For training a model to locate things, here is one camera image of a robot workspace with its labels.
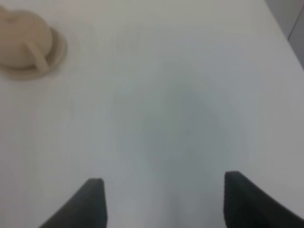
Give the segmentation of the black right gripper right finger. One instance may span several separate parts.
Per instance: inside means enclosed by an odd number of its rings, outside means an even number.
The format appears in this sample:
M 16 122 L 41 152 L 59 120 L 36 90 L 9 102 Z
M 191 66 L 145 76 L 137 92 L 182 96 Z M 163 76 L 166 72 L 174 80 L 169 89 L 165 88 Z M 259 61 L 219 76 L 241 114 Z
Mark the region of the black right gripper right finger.
M 224 176 L 224 220 L 227 228 L 302 228 L 297 216 L 239 171 Z

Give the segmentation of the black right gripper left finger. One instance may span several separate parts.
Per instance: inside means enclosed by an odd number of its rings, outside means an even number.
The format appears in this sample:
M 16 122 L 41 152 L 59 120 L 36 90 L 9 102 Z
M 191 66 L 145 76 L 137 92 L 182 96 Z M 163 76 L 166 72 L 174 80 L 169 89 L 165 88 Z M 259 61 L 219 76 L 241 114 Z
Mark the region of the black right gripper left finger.
M 108 215 L 105 184 L 102 179 L 88 179 L 42 228 L 105 228 Z

